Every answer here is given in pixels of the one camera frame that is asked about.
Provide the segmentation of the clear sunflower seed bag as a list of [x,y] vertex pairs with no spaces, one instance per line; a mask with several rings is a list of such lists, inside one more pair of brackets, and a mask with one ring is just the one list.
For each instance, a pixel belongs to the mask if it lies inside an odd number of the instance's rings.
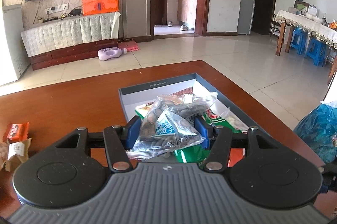
[[204,137],[194,127],[194,120],[215,103],[217,92],[160,95],[142,120],[139,137],[127,152],[133,160],[153,157],[203,143]]

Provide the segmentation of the orange red snack packet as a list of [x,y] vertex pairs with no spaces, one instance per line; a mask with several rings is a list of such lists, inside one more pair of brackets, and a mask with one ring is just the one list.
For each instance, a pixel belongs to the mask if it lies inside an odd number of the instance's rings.
[[233,167],[236,163],[238,163],[243,158],[245,158],[244,148],[231,148],[227,166]]

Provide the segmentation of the brown white pastry packet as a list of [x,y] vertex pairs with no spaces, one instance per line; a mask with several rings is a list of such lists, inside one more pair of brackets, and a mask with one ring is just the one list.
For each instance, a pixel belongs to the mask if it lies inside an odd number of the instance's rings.
[[18,166],[29,159],[29,147],[31,138],[24,141],[12,143],[9,145],[7,159],[5,161],[5,170],[13,172]]

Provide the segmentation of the dining table with lace cloth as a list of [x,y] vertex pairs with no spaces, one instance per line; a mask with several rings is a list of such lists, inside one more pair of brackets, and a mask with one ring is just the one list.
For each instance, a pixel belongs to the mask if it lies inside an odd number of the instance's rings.
[[296,15],[288,11],[280,10],[274,18],[274,22],[277,22],[281,25],[276,50],[276,55],[278,56],[281,54],[282,45],[285,39],[285,29],[287,25],[290,26],[290,34],[287,39],[285,49],[286,53],[288,53],[291,48],[290,44],[292,39],[292,33],[296,27],[303,29],[305,32],[307,32],[307,37],[309,39],[311,37],[314,37],[319,41],[325,42],[327,44],[327,48],[336,51],[336,30],[319,23],[316,18],[308,19],[304,15]]

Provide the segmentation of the white shoe in doorway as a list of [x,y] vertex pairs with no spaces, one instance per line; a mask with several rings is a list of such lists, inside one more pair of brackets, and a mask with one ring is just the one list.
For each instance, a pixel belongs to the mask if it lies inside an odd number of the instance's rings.
[[189,29],[188,26],[185,24],[181,25],[180,27],[180,31],[187,31],[188,29]]

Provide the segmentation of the blue plastic stool left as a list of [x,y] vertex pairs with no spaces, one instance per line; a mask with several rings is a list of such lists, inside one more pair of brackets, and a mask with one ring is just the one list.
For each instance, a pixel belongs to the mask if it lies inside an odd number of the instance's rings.
[[298,55],[302,55],[306,49],[307,32],[296,27],[292,33],[290,47],[294,48]]

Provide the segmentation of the blue plastic stool right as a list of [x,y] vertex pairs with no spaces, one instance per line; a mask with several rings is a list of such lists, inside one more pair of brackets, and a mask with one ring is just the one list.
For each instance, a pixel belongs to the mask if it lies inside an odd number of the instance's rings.
[[326,49],[327,44],[325,42],[319,41],[318,39],[311,37],[307,47],[307,51],[304,54],[304,58],[312,59],[315,66],[318,66],[320,64],[324,65]]

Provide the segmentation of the blue plastic stool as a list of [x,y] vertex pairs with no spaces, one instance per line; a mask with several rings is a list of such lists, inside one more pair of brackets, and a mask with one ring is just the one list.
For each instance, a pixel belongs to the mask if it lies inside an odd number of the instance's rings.
[[302,55],[306,49],[307,32],[296,27],[292,33],[290,47],[294,48],[298,55]]
[[325,42],[319,41],[318,39],[311,37],[307,47],[307,51],[304,54],[304,58],[312,59],[315,66],[318,66],[320,64],[324,65],[326,49],[327,44]]

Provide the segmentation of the black router on cabinet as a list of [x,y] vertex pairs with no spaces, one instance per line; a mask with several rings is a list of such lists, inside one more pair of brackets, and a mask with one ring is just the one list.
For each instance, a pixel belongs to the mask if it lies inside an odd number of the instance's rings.
[[70,16],[79,16],[82,15],[82,9],[81,8],[74,8],[69,12]]

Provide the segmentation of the blue plastic bag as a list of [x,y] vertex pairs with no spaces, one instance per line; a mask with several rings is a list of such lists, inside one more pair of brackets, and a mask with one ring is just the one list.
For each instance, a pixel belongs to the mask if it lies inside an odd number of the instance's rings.
[[336,160],[336,106],[320,104],[296,125],[293,132],[324,163]]

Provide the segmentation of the dark blue shallow box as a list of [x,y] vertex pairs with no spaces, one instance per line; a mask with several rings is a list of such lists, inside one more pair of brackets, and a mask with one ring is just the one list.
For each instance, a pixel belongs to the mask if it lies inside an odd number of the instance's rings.
[[134,160],[175,155],[179,162],[201,162],[217,137],[217,125],[232,133],[259,126],[196,73],[124,87],[119,97],[126,120],[140,118],[140,132],[125,141]]

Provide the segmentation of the green chips bag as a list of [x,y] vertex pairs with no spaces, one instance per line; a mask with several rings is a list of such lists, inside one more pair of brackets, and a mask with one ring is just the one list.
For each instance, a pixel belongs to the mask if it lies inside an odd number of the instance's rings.
[[242,133],[247,125],[221,106],[217,92],[195,94],[186,88],[160,95],[149,105],[136,107],[142,124],[137,141],[128,152],[134,160],[174,156],[177,162],[200,164],[217,138],[215,127]]

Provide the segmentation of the pink floor scale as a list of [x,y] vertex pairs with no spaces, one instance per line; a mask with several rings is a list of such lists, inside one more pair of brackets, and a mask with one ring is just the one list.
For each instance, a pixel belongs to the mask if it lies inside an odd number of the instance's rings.
[[118,42],[118,48],[123,52],[134,52],[139,50],[139,46],[134,39],[126,39]]

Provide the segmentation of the purple detergent bottle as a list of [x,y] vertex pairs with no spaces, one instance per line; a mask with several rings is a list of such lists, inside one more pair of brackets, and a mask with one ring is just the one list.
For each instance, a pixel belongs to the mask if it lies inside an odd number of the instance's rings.
[[118,48],[118,47],[111,47],[111,48],[105,48],[100,49],[98,51],[98,58],[100,61],[106,61],[114,58],[118,58],[122,55],[125,55],[127,53],[126,48]]

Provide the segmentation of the small orange snack packet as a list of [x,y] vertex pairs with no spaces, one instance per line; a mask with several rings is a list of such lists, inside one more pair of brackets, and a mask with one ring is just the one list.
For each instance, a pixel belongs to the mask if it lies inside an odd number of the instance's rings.
[[7,143],[16,143],[27,140],[29,132],[29,122],[22,124],[9,124],[6,129]]

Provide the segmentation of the clear peanut snack packet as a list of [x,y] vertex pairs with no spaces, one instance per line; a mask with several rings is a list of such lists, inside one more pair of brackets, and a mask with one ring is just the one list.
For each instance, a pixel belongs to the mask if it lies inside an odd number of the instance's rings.
[[0,170],[5,166],[7,160],[8,145],[7,143],[0,142]]

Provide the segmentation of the wall power socket strip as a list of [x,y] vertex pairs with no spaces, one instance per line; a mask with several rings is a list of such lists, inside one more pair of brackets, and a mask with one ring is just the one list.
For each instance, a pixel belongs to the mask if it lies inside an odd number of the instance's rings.
[[65,13],[65,11],[67,11],[68,9],[69,9],[69,4],[65,3],[65,4],[56,5],[56,6],[46,8],[45,14],[50,15],[50,14],[54,14],[54,13],[57,13],[57,12]]

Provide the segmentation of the grey refrigerator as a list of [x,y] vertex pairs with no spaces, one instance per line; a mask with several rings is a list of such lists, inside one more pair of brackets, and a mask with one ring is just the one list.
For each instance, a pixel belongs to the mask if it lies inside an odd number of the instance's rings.
[[253,25],[253,17],[255,10],[255,0],[241,0],[238,29],[239,35],[251,34],[251,28]]

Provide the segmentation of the wooden bathroom cabinet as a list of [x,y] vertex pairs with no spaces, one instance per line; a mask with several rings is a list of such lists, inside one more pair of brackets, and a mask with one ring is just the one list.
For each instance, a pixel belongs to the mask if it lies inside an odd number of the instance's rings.
[[177,20],[188,28],[195,28],[197,0],[178,0]]

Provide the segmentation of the tv cabinet with lace cloth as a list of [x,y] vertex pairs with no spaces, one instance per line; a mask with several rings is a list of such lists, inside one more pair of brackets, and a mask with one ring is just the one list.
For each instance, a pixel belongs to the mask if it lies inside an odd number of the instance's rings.
[[119,12],[75,16],[21,32],[33,70],[98,56],[119,39]]

